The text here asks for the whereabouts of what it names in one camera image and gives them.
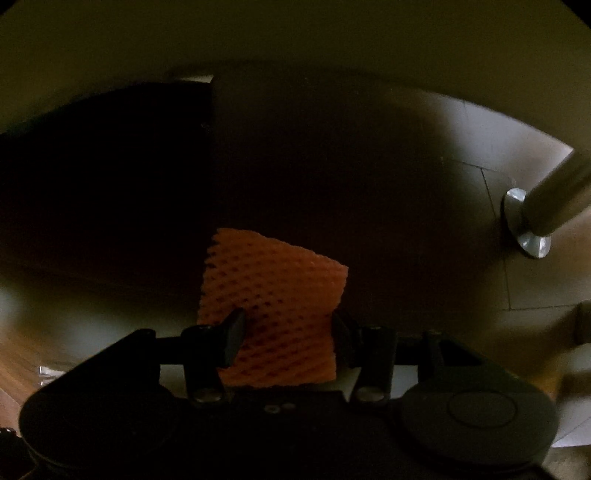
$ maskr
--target floor tile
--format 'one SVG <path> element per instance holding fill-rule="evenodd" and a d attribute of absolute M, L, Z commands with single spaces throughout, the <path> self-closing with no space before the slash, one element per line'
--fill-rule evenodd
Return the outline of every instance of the floor tile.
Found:
<path fill-rule="evenodd" d="M 460 137 L 466 156 L 459 160 L 503 172 L 530 190 L 570 152 L 568 145 L 527 124 L 465 102 L 470 136 Z"/>
<path fill-rule="evenodd" d="M 589 445 L 591 438 L 591 398 L 564 397 L 558 402 L 560 425 L 555 447 Z"/>
<path fill-rule="evenodd" d="M 485 171 L 492 203 L 497 208 L 514 184 L 509 177 Z M 571 305 L 591 298 L 591 212 L 558 229 L 546 258 L 532 260 L 504 231 L 506 271 L 511 307 L 516 309 Z"/>

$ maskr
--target screw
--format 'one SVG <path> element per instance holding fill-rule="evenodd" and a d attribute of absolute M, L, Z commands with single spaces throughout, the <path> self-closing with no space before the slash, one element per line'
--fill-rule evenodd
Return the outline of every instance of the screw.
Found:
<path fill-rule="evenodd" d="M 265 405 L 265 408 L 263 410 L 265 410 L 267 413 L 275 415 L 281 412 L 281 407 L 278 405 Z"/>
<path fill-rule="evenodd" d="M 375 403 L 386 398 L 386 394 L 378 387 L 361 387 L 355 392 L 355 398 L 362 403 Z"/>
<path fill-rule="evenodd" d="M 223 393 L 215 388 L 200 388 L 191 397 L 198 403 L 215 403 L 223 398 Z"/>

